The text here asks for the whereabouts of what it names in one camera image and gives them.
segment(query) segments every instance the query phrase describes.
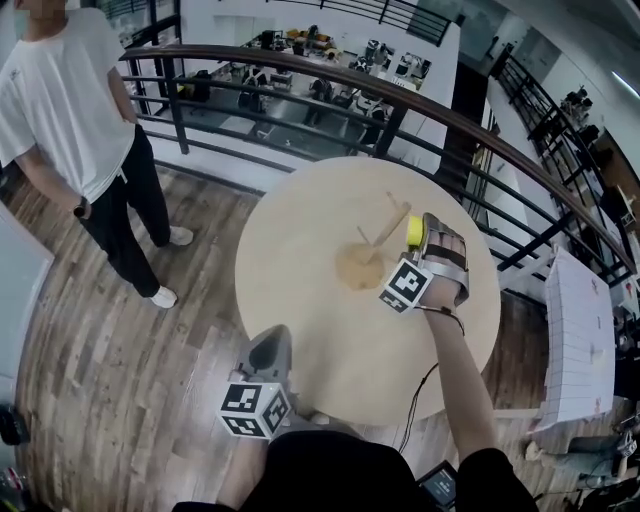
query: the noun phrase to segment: wooden floor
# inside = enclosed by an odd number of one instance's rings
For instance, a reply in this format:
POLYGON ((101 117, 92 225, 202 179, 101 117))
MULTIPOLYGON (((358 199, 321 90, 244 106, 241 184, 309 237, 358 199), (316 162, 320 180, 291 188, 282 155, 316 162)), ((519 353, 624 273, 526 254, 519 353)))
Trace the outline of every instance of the wooden floor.
MULTIPOLYGON (((160 175, 172 223, 196 234, 189 247, 159 250, 133 216, 160 280, 180 297, 169 311, 138 297, 80 225, 29 185, 4 198, 56 255, 25 346, 17 401, 32 435, 19 463, 36 495, 55 510, 167 511, 179 500, 214 501, 234 446, 215 419, 215 404, 246 341, 234 262, 258 199, 170 171, 160 175)), ((500 407, 537 407, 544 315, 504 296, 500 333, 485 370, 490 392, 500 407)), ((608 423, 608 417, 575 422, 537 438, 562 451, 573 435, 606 433, 608 423)), ((528 424, 498 420, 518 475, 533 493, 572 489, 577 475, 522 460, 528 424)), ((404 430, 354 427, 393 446, 404 430)), ((456 462, 444 413, 414 424, 404 455, 416 476, 443 458, 456 462)), ((558 510, 561 500, 549 495, 541 510, 558 510)))

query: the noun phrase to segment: white t-shirt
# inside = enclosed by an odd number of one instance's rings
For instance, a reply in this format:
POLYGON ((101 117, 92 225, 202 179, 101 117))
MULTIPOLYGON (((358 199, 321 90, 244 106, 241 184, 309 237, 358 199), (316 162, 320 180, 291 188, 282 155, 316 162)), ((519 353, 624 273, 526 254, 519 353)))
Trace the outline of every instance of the white t-shirt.
POLYGON ((107 74, 124 48, 102 11, 77 9, 56 36, 18 41, 0 71, 0 162, 35 144, 69 186, 94 202, 135 138, 107 74))

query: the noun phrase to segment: handheld device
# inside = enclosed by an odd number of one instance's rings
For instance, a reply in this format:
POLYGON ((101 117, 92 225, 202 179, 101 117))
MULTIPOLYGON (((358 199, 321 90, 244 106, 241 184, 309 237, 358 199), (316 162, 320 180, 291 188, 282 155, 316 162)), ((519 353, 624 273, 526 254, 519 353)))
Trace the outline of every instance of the handheld device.
POLYGON ((451 510, 456 501, 457 477, 456 470, 445 460, 416 483, 427 495, 433 510, 451 510))

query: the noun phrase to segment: chair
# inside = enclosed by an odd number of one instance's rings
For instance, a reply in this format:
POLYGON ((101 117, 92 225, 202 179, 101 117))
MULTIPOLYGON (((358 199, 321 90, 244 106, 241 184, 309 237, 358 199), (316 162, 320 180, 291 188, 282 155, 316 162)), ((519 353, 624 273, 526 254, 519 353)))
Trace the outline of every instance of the chair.
MULTIPOLYGON (((196 73, 195 78, 211 80, 211 74, 206 69, 201 69, 196 73)), ((206 103, 209 99, 211 99, 211 87, 208 84, 196 84, 193 89, 191 101, 206 103)), ((191 114, 193 115, 193 112, 196 110, 198 110, 197 107, 191 109, 191 114)))

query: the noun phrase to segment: wooden handrail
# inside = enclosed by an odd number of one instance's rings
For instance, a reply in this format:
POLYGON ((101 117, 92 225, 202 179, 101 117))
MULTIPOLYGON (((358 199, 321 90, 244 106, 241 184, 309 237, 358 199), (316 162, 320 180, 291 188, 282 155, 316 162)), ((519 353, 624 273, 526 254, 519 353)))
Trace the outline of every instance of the wooden handrail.
POLYGON ((223 60, 288 69, 305 75, 324 78, 332 82, 339 82, 366 91, 374 96, 382 97, 394 107, 406 107, 418 112, 445 125, 447 128, 472 137, 543 186, 554 197, 564 203, 580 221, 593 229, 632 274, 636 273, 635 263, 611 233, 592 218, 588 210, 538 164, 480 125, 433 100, 359 71, 325 66, 316 64, 305 57, 255 48, 217 45, 171 45, 162 48, 133 48, 128 50, 121 60, 158 58, 223 60))

